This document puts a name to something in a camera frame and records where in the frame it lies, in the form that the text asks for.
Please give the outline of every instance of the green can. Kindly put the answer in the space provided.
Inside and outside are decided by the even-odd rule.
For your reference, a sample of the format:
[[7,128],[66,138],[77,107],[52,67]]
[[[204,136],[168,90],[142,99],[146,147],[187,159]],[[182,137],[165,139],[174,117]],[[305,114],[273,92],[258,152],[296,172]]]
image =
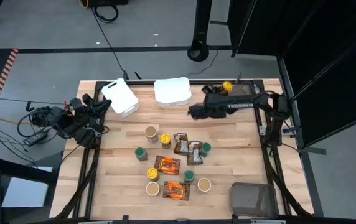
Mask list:
[[203,157],[207,157],[207,155],[209,154],[210,151],[211,151],[211,145],[209,143],[205,142],[205,143],[203,143],[199,154]]
[[184,181],[185,183],[192,183],[195,179],[195,173],[191,170],[187,170],[184,172]]
[[135,149],[135,156],[139,161],[146,161],[148,159],[148,153],[141,147]]

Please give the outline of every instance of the black backdrop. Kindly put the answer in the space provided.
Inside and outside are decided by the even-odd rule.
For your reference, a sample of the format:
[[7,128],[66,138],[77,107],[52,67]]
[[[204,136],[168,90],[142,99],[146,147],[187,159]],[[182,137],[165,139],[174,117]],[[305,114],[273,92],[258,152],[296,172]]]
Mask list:
[[356,123],[356,0],[231,0],[228,25],[238,53],[284,60],[305,145]]

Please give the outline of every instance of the metal table frame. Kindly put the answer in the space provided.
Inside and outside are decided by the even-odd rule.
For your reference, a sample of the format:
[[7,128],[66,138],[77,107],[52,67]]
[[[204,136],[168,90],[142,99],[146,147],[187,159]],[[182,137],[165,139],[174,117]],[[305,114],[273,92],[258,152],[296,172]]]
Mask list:
[[[126,83],[129,86],[135,85],[153,85],[155,80],[127,80]],[[191,80],[191,85],[206,85],[206,84],[222,84],[227,79],[219,79],[219,80]],[[253,87],[258,87],[259,91],[264,91],[264,84],[262,80],[241,80],[241,83],[250,83]],[[94,100],[97,102],[99,100],[99,95],[102,87],[109,84],[109,81],[97,81],[95,85],[95,93]],[[260,109],[254,108],[256,124],[258,127],[262,126],[261,121],[261,113]],[[271,118],[265,115],[266,124],[270,126]],[[103,125],[105,121],[105,116],[100,119],[100,124]],[[263,154],[263,160],[265,165],[267,183],[273,185],[274,183],[279,187],[282,195],[283,207],[285,215],[279,215],[276,217],[277,220],[286,220],[289,223],[356,223],[356,220],[342,219],[342,218],[324,218],[324,217],[315,217],[306,215],[303,213],[301,206],[297,203],[296,199],[291,195],[290,191],[286,188],[284,184],[283,171],[281,167],[281,162],[279,158],[279,152],[277,147],[272,147],[271,150],[274,152],[274,163],[276,167],[276,171],[273,169],[272,164],[269,160],[268,148],[264,144],[264,137],[261,135],[260,130],[258,129],[258,134],[260,137],[261,150]],[[39,223],[78,223],[85,222],[90,220],[91,208],[92,208],[92,200],[93,193],[95,188],[95,179],[96,179],[96,169],[98,166],[99,155],[100,155],[100,146],[101,146],[101,136],[97,139],[97,147],[94,148],[93,160],[90,169],[88,172],[87,164],[88,164],[88,156],[90,153],[90,148],[85,148],[83,153],[83,159],[80,169],[80,175],[78,180],[77,191],[74,193],[72,199],[66,205],[66,207],[57,215],[55,218],[50,220],[39,222]],[[80,204],[81,204],[81,196],[84,192],[85,188],[89,184],[88,187],[88,195],[87,201],[85,204],[85,213],[84,216],[79,216]],[[291,215],[291,208],[296,211],[299,216]],[[67,218],[70,212],[73,210],[72,217]],[[122,220],[113,220],[113,223],[165,223],[165,224],[178,224],[178,223],[250,223],[255,219],[238,219],[235,215],[232,215],[232,219],[227,220],[128,220],[128,216],[124,215]]]

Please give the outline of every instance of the concrete floor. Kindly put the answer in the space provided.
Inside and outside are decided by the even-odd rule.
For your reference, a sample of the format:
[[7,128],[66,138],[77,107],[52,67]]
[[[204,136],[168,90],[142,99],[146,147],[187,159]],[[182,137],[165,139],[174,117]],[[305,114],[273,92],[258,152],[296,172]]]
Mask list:
[[[228,1],[213,2],[212,20],[225,21]],[[112,24],[101,24],[113,47],[189,46],[194,29],[195,1],[130,0],[119,7]],[[228,28],[210,25],[211,45],[230,45]],[[0,8],[0,48],[107,47],[90,10],[76,0],[4,0]],[[220,50],[211,68],[195,78],[279,78],[274,57],[238,55]],[[204,62],[192,62],[186,51],[119,52],[117,56],[131,78],[134,71],[143,78],[173,78],[207,67],[215,51]],[[76,95],[80,80],[121,77],[112,53],[18,54],[2,91],[2,98],[61,103]],[[17,120],[26,114],[25,103],[0,100],[0,117]],[[16,126],[0,122],[0,129],[22,140]],[[31,132],[24,126],[22,131]],[[39,161],[59,155],[65,141],[34,146],[27,153]],[[317,189],[327,217],[356,218],[356,126],[315,145],[327,149],[327,156],[311,155]],[[26,164],[0,145],[0,157]],[[60,156],[49,161],[60,162]]]

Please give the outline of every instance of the wooden tabletop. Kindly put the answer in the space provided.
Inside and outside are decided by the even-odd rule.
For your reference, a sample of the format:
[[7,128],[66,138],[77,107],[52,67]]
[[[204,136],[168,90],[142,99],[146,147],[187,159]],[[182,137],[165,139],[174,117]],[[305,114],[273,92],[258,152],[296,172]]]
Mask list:
[[[282,92],[278,79],[263,81],[265,90]],[[81,98],[85,93],[93,96],[95,83],[81,81],[77,97]],[[232,217],[229,209],[229,188],[232,183],[267,183],[253,109],[237,111],[225,119],[194,121],[187,116],[188,105],[160,108],[154,99],[152,85],[130,88],[139,98],[139,109],[126,118],[120,118],[110,108],[105,116],[105,125],[110,132],[102,137],[92,220],[121,220],[123,215],[129,215],[130,220],[229,219]],[[202,85],[192,85],[191,88],[189,104],[202,102]],[[158,134],[187,133],[190,141],[209,142],[212,150],[203,159],[202,165],[188,166],[185,156],[173,153],[174,140],[170,149],[163,149],[160,142],[149,143],[144,135],[148,126],[154,126]],[[293,138],[283,136],[283,142],[296,147]],[[68,140],[63,156],[75,147],[75,141]],[[136,159],[134,150],[137,147],[147,150],[147,161]],[[313,213],[299,154],[286,146],[278,150],[287,188],[304,209]],[[195,172],[194,183],[206,177],[212,183],[211,190],[202,193],[196,189],[196,184],[192,184],[189,201],[163,198],[162,192],[157,197],[148,196],[145,186],[150,180],[146,177],[146,171],[154,167],[156,155],[181,159],[179,175],[161,174],[157,181],[161,189],[164,181],[183,182],[184,171],[190,169]],[[78,148],[61,165],[50,217],[56,216],[76,191],[82,156],[83,148]],[[283,214],[281,194],[277,186],[275,189],[279,211]],[[82,200],[81,215],[84,204],[85,200]]]

